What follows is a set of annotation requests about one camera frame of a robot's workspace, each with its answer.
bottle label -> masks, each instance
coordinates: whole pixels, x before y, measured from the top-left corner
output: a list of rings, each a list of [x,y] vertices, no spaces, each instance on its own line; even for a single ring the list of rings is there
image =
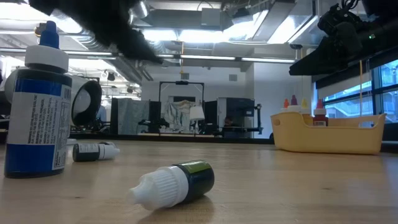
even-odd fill
[[[314,121],[313,125],[326,127],[326,121]]]
[[[98,144],[79,144],[79,153],[99,152]]]
[[[205,169],[211,169],[210,164],[203,160],[183,162],[177,165],[184,166],[190,174],[203,171]]]
[[[17,79],[7,139],[6,172],[62,169],[67,156],[71,88]]]

yellow plastic basket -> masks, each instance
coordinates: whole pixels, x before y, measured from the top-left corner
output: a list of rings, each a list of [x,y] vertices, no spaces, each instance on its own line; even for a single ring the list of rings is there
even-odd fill
[[[386,114],[360,118],[329,119],[329,127],[304,123],[300,113],[288,112],[271,116],[275,145],[292,152],[377,154],[381,148]],[[372,121],[371,128],[360,128]]]

plastic bottle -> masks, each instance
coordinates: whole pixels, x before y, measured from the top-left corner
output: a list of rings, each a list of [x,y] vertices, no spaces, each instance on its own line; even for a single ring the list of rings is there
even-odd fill
[[[63,172],[67,156],[72,79],[59,49],[57,26],[48,21],[40,44],[26,49],[12,99],[4,174],[30,178]]]
[[[329,118],[326,117],[326,109],[323,108],[322,100],[318,100],[317,108],[313,113],[315,115],[313,118],[314,126],[327,127],[329,125]]]
[[[209,192],[214,185],[214,172],[203,160],[161,167],[143,175],[140,184],[129,190],[127,201],[155,210],[191,202]]]
[[[292,100],[290,101],[290,106],[287,107],[288,112],[301,112],[301,106],[297,104],[296,95],[292,95]]]
[[[301,101],[301,114],[303,115],[304,123],[308,126],[312,126],[313,119],[311,116],[311,109],[308,108],[307,100],[305,98]]]
[[[91,162],[97,160],[114,159],[120,153],[112,142],[99,144],[75,144],[72,158],[75,162]]]
[[[281,112],[287,112],[287,108],[289,107],[289,100],[285,99],[284,101],[284,107],[280,109]]]

blue label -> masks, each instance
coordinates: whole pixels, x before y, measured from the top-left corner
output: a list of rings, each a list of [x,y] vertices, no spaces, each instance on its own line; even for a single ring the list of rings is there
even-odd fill
[[[62,84],[45,80],[31,80],[18,78],[15,92],[41,93],[53,96],[61,96]]]
[[[7,144],[6,172],[52,171],[54,145]]]

table surface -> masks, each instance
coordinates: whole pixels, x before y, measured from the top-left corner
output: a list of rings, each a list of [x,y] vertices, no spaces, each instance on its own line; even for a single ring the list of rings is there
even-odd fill
[[[254,144],[115,141],[114,161],[76,163],[39,179],[6,179],[0,146],[0,223],[397,223],[398,157],[304,154]],[[124,196],[142,174],[205,159],[213,189],[156,212]]]

